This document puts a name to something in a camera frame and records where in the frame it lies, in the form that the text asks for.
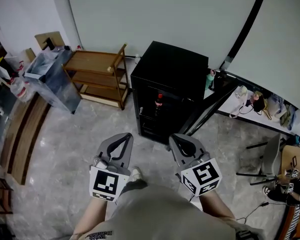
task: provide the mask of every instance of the wooden shelving cart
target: wooden shelving cart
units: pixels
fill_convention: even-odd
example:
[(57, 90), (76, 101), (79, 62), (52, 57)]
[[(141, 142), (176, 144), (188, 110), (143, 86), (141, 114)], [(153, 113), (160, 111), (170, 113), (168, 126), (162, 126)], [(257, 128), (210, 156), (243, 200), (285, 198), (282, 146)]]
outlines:
[(63, 65), (83, 99), (125, 108), (129, 88), (126, 46), (118, 53), (77, 50)]

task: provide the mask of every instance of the marble floor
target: marble floor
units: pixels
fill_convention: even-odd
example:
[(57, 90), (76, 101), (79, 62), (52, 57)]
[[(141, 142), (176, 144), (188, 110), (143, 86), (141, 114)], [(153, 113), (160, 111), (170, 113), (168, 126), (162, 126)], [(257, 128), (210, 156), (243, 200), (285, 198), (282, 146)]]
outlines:
[[(89, 200), (89, 165), (100, 143), (115, 134), (130, 132), (134, 137), (130, 167), (139, 166), (150, 183), (170, 187), (185, 197), (174, 171), (173, 155), (162, 144), (140, 137), (132, 95), (124, 111), (82, 100), (74, 115), (51, 108), (37, 138), (25, 186), (7, 175), (14, 189), (7, 224), (18, 240), (50, 240), (71, 235)], [(236, 176), (239, 169), (258, 171), (264, 147), (245, 147), (266, 141), (276, 133), (239, 120), (215, 114), (198, 130), (199, 139), (217, 159), (223, 179), (217, 192), (236, 218), (247, 216), (266, 201), (261, 185), (250, 186), (250, 178)], [(110, 203), (107, 217), (115, 209)], [(247, 224), (265, 230), (273, 239), (284, 211), (283, 205), (260, 207)]]

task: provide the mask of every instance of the t-shirt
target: t-shirt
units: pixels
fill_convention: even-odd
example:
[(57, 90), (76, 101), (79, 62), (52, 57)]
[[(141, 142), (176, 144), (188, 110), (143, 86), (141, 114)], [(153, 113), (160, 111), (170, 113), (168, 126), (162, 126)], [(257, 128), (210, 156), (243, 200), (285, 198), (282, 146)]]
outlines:
[(80, 240), (256, 240), (260, 229), (200, 211), (172, 189), (150, 185), (122, 194), (111, 219)]

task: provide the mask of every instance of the person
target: person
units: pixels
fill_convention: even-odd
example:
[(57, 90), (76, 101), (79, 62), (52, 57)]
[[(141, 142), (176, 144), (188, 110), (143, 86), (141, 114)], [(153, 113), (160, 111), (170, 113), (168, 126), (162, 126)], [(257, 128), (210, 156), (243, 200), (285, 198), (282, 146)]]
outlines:
[(273, 201), (282, 202), (288, 206), (300, 205), (300, 179), (293, 179), (291, 183), (293, 183), (293, 191), (289, 193), (282, 193), (280, 182), (272, 190), (263, 186), (262, 192)]
[(150, 185), (134, 167), (105, 221), (107, 201), (92, 198), (71, 240), (263, 240), (263, 231), (240, 224), (212, 190), (199, 197), (203, 212), (167, 187)]

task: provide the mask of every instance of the shoe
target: shoe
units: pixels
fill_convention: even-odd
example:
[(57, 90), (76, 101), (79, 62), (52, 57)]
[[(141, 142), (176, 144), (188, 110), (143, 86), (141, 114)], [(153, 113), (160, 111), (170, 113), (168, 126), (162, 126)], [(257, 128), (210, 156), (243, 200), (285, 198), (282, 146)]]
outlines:
[(129, 181), (130, 182), (135, 182), (137, 180), (142, 180), (142, 179), (143, 179), (143, 177), (142, 177), (142, 173), (141, 173), (140, 168), (139, 167), (133, 167), (130, 178), (129, 178)]
[(262, 187), (262, 193), (265, 194), (266, 196), (268, 196), (270, 192), (270, 188), (268, 188), (267, 186), (263, 186)]

